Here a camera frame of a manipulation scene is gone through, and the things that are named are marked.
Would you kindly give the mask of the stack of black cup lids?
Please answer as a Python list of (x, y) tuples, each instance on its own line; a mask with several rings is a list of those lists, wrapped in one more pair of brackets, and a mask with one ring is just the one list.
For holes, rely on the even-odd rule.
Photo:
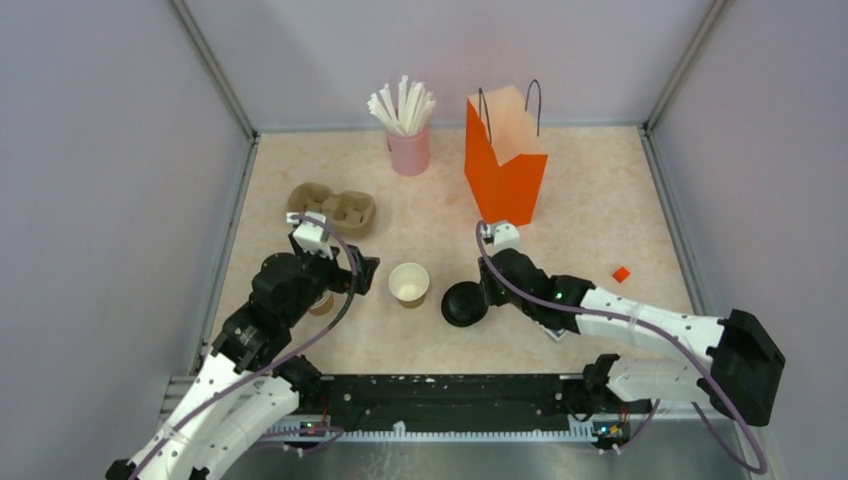
[(481, 321), (489, 305), (478, 283), (463, 281), (452, 285), (443, 295), (440, 309), (452, 326), (466, 328)]

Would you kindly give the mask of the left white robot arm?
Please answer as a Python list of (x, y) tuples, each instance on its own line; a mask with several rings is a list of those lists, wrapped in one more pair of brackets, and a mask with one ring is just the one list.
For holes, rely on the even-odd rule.
[(278, 419), (308, 413), (320, 386), (280, 370), (291, 329), (324, 295), (366, 295), (380, 265), (355, 246), (327, 257), (300, 247), (267, 257), (247, 302), (225, 322), (194, 383), (154, 437), (108, 479), (219, 479)]

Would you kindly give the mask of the stack of brown paper cups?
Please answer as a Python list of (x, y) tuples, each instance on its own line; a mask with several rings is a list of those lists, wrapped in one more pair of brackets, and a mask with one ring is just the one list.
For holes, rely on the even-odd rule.
[(313, 316), (323, 316), (329, 313), (333, 306), (334, 294), (327, 291), (311, 306), (309, 313)]

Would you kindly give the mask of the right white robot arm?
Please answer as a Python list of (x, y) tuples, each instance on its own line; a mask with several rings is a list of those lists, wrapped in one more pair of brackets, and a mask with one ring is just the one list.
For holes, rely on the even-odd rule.
[(707, 402), (746, 424), (769, 424), (786, 358), (760, 320), (734, 309), (725, 317), (673, 312), (629, 300), (593, 282), (547, 275), (507, 248), (478, 260), (491, 306), (511, 304), (560, 338), (565, 333), (612, 338), (649, 350), (659, 361), (641, 366), (620, 354), (586, 385), (589, 404), (612, 412), (624, 401)]

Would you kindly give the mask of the single brown paper cup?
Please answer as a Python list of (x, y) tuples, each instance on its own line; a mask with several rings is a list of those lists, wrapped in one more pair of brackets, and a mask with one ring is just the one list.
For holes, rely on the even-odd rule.
[(418, 263), (403, 263), (396, 266), (388, 278), (391, 295), (404, 308), (419, 307), (426, 299), (430, 287), (427, 270)]

